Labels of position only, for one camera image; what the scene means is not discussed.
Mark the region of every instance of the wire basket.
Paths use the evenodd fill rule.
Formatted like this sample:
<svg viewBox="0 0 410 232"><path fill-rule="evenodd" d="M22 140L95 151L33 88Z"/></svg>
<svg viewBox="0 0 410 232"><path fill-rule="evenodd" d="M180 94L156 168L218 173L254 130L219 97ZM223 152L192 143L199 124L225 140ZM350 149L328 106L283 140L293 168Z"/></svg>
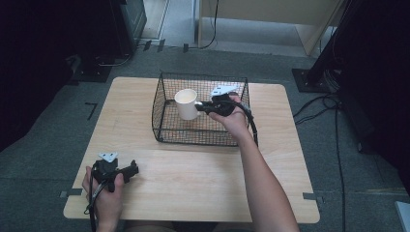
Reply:
<svg viewBox="0 0 410 232"><path fill-rule="evenodd" d="M197 101L208 102L211 100L211 91L218 85L238 86L236 92L242 103L249 105L249 87L245 77L161 73L152 111L152 128L156 139L164 143L237 146L223 125L204 112L193 120L182 120L178 116L174 100L178 91L195 90Z"/></svg>

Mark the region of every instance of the person's left hand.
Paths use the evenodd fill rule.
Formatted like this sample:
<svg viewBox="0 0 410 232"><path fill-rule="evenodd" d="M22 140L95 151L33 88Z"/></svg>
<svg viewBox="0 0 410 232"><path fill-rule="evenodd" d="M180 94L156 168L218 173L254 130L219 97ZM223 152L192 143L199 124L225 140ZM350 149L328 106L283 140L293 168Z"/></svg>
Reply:
<svg viewBox="0 0 410 232"><path fill-rule="evenodd" d="M93 194L94 192L90 192L91 167L87 166L86 171L82 187L87 191L88 200L88 194ZM93 191L97 189L98 185L98 182L94 179ZM99 221L98 231L115 231L123 211L124 177L122 173L116 176L114 185L114 192L103 189L95 201L94 210Z"/></svg>

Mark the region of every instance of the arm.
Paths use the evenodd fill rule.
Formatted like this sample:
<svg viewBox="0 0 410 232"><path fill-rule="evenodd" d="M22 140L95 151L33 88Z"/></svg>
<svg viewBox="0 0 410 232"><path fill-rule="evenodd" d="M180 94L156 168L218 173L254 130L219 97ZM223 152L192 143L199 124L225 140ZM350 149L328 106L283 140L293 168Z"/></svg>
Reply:
<svg viewBox="0 0 410 232"><path fill-rule="evenodd" d="M231 99L240 102L237 96ZM283 188L253 141L244 112L237 107L228 117L209 116L222 123L239 145L255 231L299 231Z"/></svg>
<svg viewBox="0 0 410 232"><path fill-rule="evenodd" d="M91 167L87 166L86 170L87 173L84 176L82 186L87 191L88 196L88 194L93 194L93 192L90 192ZM97 227L98 232L115 231L117 228L118 221L120 220L120 215L123 211L124 177L122 173L118 174L115 177L114 185L114 192L109 192L107 189L103 189L96 199L95 213L99 221ZM93 190L97 189L97 187L98 183L94 179Z"/></svg>

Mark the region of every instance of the wooden table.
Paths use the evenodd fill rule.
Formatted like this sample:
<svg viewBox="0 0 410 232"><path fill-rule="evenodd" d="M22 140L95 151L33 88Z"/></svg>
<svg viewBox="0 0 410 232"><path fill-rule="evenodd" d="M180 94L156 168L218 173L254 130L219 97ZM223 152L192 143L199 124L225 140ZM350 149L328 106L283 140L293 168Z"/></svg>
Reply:
<svg viewBox="0 0 410 232"><path fill-rule="evenodd" d="M119 167L136 160L140 173L125 186L122 219L251 221L239 149L159 143L151 128L158 80L117 77L78 169L73 189L81 189L85 166L98 153L118 152ZM289 197L300 223L315 223L319 212L286 92L277 84L249 85L260 150ZM64 215L88 218L85 193L69 196Z"/></svg>

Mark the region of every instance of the white paper cup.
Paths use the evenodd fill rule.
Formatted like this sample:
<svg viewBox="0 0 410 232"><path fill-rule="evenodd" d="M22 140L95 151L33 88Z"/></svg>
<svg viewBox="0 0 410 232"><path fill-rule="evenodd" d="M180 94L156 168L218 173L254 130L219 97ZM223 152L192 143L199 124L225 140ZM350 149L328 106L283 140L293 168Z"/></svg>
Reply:
<svg viewBox="0 0 410 232"><path fill-rule="evenodd" d="M197 94L192 89L184 89L175 95L175 102L177 103L178 114L183 120L192 120L200 114L196 110L195 103Z"/></svg>

